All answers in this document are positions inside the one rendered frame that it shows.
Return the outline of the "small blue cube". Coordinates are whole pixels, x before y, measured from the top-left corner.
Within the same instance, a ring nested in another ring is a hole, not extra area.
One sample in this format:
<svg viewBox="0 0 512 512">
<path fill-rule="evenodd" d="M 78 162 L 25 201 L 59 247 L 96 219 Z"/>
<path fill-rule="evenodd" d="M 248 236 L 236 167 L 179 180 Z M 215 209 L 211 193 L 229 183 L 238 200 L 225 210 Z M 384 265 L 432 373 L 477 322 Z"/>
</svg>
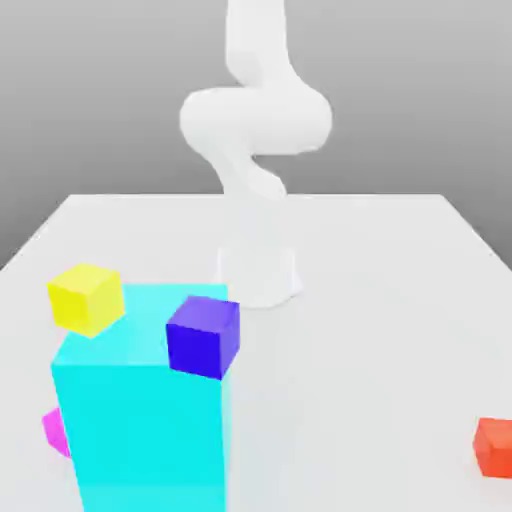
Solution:
<svg viewBox="0 0 512 512">
<path fill-rule="evenodd" d="M 188 296 L 166 324 L 173 370 L 222 380 L 240 349 L 236 302 Z"/>
</svg>

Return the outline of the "small yellow cube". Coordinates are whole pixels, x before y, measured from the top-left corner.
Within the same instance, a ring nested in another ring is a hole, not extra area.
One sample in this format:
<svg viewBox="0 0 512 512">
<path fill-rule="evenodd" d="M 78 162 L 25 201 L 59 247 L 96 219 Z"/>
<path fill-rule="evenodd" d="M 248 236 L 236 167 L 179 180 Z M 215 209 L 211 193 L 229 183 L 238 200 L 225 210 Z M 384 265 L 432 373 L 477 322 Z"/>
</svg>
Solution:
<svg viewBox="0 0 512 512">
<path fill-rule="evenodd" d="M 120 273 L 81 263 L 47 283 L 57 326 L 94 338 L 125 314 Z"/>
</svg>

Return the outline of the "small magenta cube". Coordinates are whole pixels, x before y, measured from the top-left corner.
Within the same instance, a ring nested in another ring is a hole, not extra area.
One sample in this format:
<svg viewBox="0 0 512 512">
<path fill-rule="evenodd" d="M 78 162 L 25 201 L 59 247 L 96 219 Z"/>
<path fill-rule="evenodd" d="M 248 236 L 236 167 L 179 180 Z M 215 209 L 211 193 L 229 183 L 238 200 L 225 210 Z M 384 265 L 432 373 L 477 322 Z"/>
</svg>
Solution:
<svg viewBox="0 0 512 512">
<path fill-rule="evenodd" d="M 45 414 L 42 424 L 48 444 L 64 457 L 71 458 L 60 408 L 56 407 Z"/>
</svg>

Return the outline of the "small orange cube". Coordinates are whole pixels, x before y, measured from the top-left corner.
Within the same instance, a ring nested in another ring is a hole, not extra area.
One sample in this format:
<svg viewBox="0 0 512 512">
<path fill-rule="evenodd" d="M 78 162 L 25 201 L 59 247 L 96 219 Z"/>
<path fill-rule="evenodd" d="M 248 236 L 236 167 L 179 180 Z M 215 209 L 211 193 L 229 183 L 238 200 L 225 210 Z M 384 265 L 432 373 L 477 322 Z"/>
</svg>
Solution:
<svg viewBox="0 0 512 512">
<path fill-rule="evenodd" d="M 512 420 L 480 418 L 473 449 L 484 476 L 512 479 Z"/>
</svg>

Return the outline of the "large cyan box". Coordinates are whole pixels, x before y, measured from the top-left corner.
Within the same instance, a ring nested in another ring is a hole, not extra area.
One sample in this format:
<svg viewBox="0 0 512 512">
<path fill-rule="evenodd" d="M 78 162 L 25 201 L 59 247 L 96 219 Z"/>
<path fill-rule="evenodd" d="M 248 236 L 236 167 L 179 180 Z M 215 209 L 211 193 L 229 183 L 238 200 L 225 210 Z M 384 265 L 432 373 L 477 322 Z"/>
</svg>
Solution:
<svg viewBox="0 0 512 512">
<path fill-rule="evenodd" d="M 125 315 L 68 333 L 51 372 L 83 512 L 226 512 L 229 381 L 171 369 L 165 325 L 220 284 L 128 284 Z"/>
</svg>

